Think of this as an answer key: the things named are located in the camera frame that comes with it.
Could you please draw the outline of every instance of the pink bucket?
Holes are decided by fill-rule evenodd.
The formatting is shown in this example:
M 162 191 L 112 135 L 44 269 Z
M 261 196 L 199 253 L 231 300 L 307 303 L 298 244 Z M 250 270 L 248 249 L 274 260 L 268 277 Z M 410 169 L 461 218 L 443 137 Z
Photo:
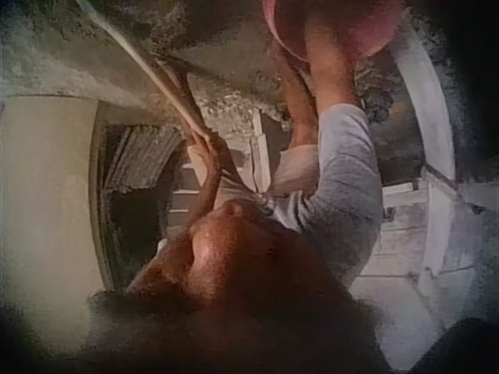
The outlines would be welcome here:
M 263 0 L 264 15 L 275 39 L 293 56 L 306 62 L 300 17 L 303 9 L 280 6 L 289 0 Z M 349 55 L 359 61 L 380 51 L 394 36 L 401 19 L 400 0 L 345 0 L 351 16 L 342 27 Z

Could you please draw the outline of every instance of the white wall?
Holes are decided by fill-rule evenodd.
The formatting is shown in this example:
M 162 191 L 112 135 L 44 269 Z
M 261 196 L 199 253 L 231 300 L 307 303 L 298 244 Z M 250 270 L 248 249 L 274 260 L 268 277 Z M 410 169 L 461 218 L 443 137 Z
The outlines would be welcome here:
M 47 348 L 77 349 L 102 289 L 89 213 L 98 101 L 20 97 L 2 114 L 2 304 Z

